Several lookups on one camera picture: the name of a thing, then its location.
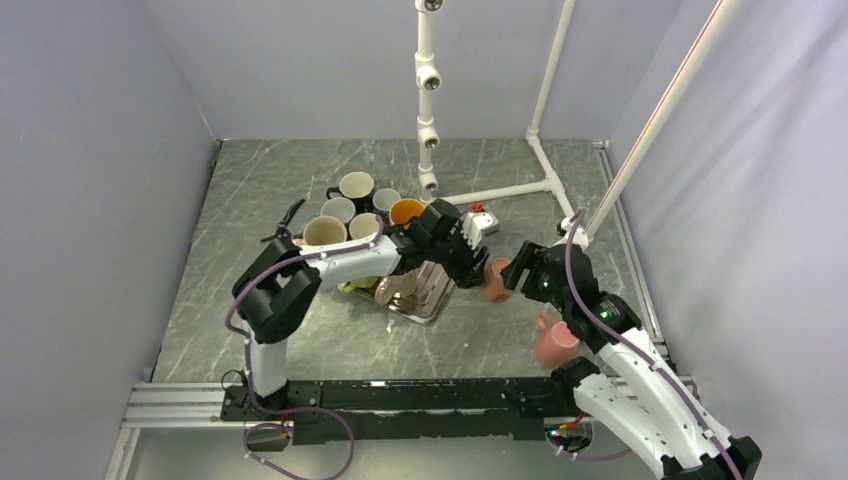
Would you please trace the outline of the clear glass mug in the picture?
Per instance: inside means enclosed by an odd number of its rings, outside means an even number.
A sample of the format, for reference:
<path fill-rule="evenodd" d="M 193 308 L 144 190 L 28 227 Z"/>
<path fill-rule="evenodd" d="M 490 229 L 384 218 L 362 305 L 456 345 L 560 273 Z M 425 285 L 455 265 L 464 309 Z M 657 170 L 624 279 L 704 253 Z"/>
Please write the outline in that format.
<path fill-rule="evenodd" d="M 395 202 L 389 210 L 389 221 L 391 225 L 398 225 L 407 229 L 411 223 L 418 218 L 426 209 L 419 200 L 403 198 Z"/>

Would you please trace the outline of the terracotta brown mug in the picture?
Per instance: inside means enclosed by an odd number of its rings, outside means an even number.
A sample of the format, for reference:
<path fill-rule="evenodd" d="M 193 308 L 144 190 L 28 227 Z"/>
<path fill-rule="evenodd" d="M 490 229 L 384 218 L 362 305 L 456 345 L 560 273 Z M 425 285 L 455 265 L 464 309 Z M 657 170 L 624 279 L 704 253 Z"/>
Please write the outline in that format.
<path fill-rule="evenodd" d="M 483 298 L 493 304 L 501 304 L 509 300 L 513 291 L 505 287 L 503 270 L 511 264 L 508 258 L 493 260 L 485 271 L 485 283 L 481 287 Z"/>

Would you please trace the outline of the grey blue mug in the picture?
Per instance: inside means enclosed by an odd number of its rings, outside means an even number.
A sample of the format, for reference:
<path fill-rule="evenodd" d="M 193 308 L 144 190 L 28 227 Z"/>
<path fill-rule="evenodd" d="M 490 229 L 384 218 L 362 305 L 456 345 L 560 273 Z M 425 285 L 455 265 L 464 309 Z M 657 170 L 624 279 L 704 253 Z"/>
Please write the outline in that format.
<path fill-rule="evenodd" d="M 392 207 L 401 199 L 400 193 L 392 188 L 379 189 L 372 196 L 373 212 L 384 220 L 388 220 Z"/>

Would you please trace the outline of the yellow mug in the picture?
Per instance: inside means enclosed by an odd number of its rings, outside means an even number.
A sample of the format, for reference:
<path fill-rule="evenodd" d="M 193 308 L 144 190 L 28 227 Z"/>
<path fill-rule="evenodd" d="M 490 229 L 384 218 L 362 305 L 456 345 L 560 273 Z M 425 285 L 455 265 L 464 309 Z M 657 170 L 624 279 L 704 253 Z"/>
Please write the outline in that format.
<path fill-rule="evenodd" d="M 378 233 L 382 227 L 381 218 L 373 213 L 356 215 L 348 225 L 349 236 L 352 240 L 368 238 Z"/>

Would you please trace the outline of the lime green faceted mug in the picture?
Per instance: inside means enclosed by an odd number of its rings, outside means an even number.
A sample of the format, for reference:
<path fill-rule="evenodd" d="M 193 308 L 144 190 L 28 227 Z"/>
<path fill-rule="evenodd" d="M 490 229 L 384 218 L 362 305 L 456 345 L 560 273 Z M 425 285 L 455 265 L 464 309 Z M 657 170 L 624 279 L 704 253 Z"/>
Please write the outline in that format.
<path fill-rule="evenodd" d="M 344 293 L 349 293 L 357 289 L 369 289 L 381 280 L 379 276 L 363 277 L 356 280 L 340 283 L 337 289 Z"/>

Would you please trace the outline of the black white-lined mug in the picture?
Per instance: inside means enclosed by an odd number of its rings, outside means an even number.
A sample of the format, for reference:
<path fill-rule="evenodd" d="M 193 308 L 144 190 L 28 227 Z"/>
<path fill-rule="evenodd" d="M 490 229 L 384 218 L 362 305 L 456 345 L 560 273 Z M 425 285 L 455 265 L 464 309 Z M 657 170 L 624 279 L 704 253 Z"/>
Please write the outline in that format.
<path fill-rule="evenodd" d="M 351 172 L 342 177 L 337 186 L 329 187 L 326 199 L 346 198 L 351 200 L 358 213 L 372 213 L 373 196 L 376 192 L 374 178 L 366 172 Z"/>

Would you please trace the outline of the blue floral mug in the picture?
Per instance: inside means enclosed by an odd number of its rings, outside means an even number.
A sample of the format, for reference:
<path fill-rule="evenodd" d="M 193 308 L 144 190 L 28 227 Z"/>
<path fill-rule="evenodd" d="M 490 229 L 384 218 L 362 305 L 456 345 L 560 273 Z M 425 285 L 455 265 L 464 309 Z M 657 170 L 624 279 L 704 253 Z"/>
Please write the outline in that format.
<path fill-rule="evenodd" d="M 345 226 L 358 214 L 355 204 L 348 198 L 336 197 L 324 202 L 320 209 L 321 216 L 328 216 L 339 220 Z"/>

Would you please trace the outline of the beige teal patterned mug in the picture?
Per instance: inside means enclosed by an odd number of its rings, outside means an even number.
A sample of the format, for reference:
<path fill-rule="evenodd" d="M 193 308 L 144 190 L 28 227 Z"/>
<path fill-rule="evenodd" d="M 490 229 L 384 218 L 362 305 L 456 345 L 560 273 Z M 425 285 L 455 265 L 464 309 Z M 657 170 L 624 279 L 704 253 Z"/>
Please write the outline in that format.
<path fill-rule="evenodd" d="M 332 216 L 318 216 L 310 220 L 303 230 L 303 240 L 309 246 L 326 246 L 347 241 L 347 227 Z"/>

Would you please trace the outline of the pink lidded cup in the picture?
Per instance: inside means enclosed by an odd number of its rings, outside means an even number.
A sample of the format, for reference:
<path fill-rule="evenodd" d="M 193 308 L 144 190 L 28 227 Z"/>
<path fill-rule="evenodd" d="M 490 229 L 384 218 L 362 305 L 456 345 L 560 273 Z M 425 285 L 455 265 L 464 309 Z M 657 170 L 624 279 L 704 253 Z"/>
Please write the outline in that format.
<path fill-rule="evenodd" d="M 410 296 L 417 289 L 417 281 L 417 270 L 402 275 L 384 277 L 377 283 L 374 300 L 379 305 L 387 305 L 393 299 Z"/>

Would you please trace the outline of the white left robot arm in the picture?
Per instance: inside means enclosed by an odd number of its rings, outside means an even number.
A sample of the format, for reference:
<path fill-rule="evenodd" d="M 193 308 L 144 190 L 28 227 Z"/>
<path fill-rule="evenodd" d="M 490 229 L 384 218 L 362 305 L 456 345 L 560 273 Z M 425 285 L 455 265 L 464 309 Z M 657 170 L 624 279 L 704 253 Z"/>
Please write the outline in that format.
<path fill-rule="evenodd" d="M 225 327 L 244 338 L 248 407 L 264 420 L 285 411 L 287 340 L 319 292 L 369 276 L 406 274 L 425 262 L 441 266 L 458 288 L 480 287 L 489 258 L 483 240 L 492 227 L 487 212 L 462 212 L 437 199 L 409 220 L 379 221 L 363 239 L 296 245 L 279 228 L 233 286 L 224 317 Z"/>

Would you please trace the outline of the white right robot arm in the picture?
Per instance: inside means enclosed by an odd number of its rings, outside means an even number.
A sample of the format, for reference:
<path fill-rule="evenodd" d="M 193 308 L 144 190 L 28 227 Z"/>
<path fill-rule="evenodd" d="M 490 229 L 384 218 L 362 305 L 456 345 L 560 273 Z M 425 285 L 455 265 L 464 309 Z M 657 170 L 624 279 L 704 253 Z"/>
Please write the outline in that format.
<path fill-rule="evenodd" d="M 756 442 L 735 436 L 699 402 L 657 352 L 633 309 L 600 289 L 575 237 L 584 214 L 566 219 L 551 247 L 525 242 L 502 272 L 504 286 L 553 306 L 570 332 L 629 387 L 620 392 L 591 360 L 556 368 L 551 401 L 601 422 L 658 479 L 752 479 L 763 458 Z"/>

